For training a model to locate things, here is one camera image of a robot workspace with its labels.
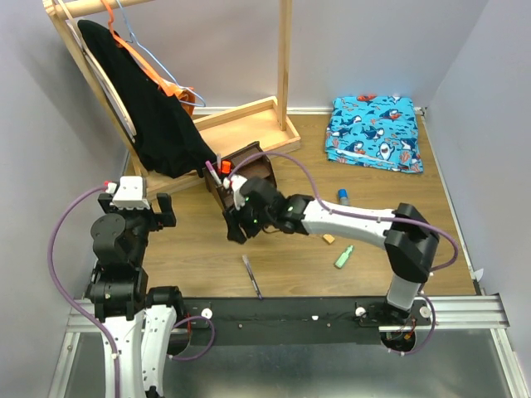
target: black cloth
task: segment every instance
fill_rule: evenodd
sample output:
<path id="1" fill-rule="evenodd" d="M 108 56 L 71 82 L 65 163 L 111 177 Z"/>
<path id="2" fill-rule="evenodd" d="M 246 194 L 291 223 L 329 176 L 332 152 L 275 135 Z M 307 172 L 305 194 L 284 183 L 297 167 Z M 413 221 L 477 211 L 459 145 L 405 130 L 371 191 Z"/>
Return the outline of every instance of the black cloth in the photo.
<path id="1" fill-rule="evenodd" d="M 78 27 L 129 112 L 134 147 L 148 170 L 179 177 L 202 168 L 216 155 L 203 141 L 177 97 L 168 97 L 149 79 L 129 52 L 117 46 L 109 29 L 81 20 Z"/>

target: blue pajamas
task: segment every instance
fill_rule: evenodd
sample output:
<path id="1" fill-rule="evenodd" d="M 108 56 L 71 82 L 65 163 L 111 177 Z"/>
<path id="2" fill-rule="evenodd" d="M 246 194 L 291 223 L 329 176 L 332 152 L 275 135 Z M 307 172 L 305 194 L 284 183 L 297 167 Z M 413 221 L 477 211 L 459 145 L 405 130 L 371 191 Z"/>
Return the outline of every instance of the blue pajamas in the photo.
<path id="1" fill-rule="evenodd" d="M 324 147 L 330 161 L 421 173 L 417 140 L 409 98 L 360 95 L 334 101 Z"/>

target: gray wall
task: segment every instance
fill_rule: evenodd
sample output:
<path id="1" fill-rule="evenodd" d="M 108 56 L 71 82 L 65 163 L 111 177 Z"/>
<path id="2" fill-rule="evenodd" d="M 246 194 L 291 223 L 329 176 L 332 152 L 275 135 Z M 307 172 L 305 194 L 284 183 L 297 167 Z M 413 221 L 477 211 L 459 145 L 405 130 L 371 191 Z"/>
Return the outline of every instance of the gray wall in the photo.
<path id="1" fill-rule="evenodd" d="M 490 0 L 427 113 L 481 284 L 500 292 L 531 381 L 531 2 Z"/>
<path id="2" fill-rule="evenodd" d="M 52 225 L 68 203 L 116 178 L 125 150 L 41 2 L 0 15 L 0 396 L 47 396 L 69 306 L 46 267 Z M 58 273 L 73 294 L 90 274 L 95 198 L 65 224 Z"/>
<path id="3" fill-rule="evenodd" d="M 486 3 L 295 0 L 289 106 L 373 92 L 427 105 Z M 276 93 L 277 0 L 157 0 L 127 13 L 140 41 L 208 106 Z"/>

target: blue hanger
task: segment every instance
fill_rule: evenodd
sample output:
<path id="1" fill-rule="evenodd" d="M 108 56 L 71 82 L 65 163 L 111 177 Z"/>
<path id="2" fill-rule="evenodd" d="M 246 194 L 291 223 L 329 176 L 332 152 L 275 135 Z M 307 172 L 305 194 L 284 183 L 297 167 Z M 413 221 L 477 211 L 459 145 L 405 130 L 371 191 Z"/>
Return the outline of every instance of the blue hanger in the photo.
<path id="1" fill-rule="evenodd" d="M 119 5 L 119 9 L 120 11 L 122 12 L 122 15 L 124 16 L 124 22 L 125 22 L 125 26 L 127 26 L 127 29 L 129 30 L 129 37 L 131 38 L 131 40 L 126 40 L 128 43 L 134 43 L 136 44 L 138 47 L 140 47 L 142 50 L 144 50 L 155 62 L 157 62 L 158 66 L 160 66 L 161 68 L 163 68 L 163 70 L 166 72 L 166 74 L 169 76 L 169 78 L 173 81 L 173 83 L 175 83 L 175 85 L 181 89 L 181 90 L 186 90 L 190 93 L 192 93 L 193 95 L 195 95 L 199 100 L 201 100 L 201 104 L 194 104 L 194 103 L 190 103 L 190 102 L 187 102 L 187 101 L 181 101 L 182 104 L 187 104 L 187 105 L 191 105 L 191 106 L 197 106 L 199 108 L 204 108 L 205 106 L 207 106 L 207 103 L 205 102 L 205 100 L 203 99 L 203 97 L 201 95 L 199 95 L 198 93 L 196 93 L 195 91 L 193 91 L 192 89 L 190 89 L 189 87 L 184 87 L 184 86 L 181 86 L 178 82 L 177 82 L 177 79 L 175 79 L 175 77 L 173 77 L 173 75 L 171 73 L 169 73 L 169 70 L 166 69 L 166 67 L 162 64 L 162 62 L 160 62 L 156 56 L 154 56 L 150 50 L 148 50 L 146 47 L 142 46 L 142 44 L 140 44 L 140 41 L 136 38 L 136 35 L 134 34 L 133 32 L 133 28 L 131 27 L 131 25 L 129 24 L 129 20 L 127 19 L 127 15 L 125 14 L 125 10 L 124 10 L 124 7 L 122 6 L 122 3 L 120 2 L 120 0 L 116 0 L 116 2 L 118 3 Z"/>

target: brown box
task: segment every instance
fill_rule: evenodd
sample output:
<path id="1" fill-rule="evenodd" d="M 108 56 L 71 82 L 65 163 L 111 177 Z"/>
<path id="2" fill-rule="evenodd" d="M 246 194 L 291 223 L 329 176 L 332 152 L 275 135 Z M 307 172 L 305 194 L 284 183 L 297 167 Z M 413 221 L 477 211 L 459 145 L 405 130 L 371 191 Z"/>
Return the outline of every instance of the brown box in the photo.
<path id="1" fill-rule="evenodd" d="M 246 147 L 235 151 L 234 153 L 231 153 L 228 156 L 225 156 L 224 158 L 222 158 L 222 160 L 230 160 L 232 162 L 233 167 L 236 167 L 238 164 L 243 162 L 247 157 L 249 157 L 253 153 L 259 152 L 263 151 L 260 148 L 260 143 L 258 141 L 255 141 L 254 143 L 250 143 Z M 223 187 L 216 186 L 214 179 L 206 168 L 203 169 L 203 173 L 205 175 L 205 183 L 207 184 L 207 190 L 212 193 L 219 207 L 222 210 L 225 210 L 228 207 L 232 206 L 232 204 L 234 203 L 234 201 L 232 200 L 232 195 L 228 194 L 228 192 Z M 240 168 L 237 173 L 245 178 L 264 178 L 276 187 L 276 180 L 275 174 L 273 173 L 273 167 L 271 166 L 271 161 L 267 156 L 262 156 L 246 164 L 245 166 Z"/>

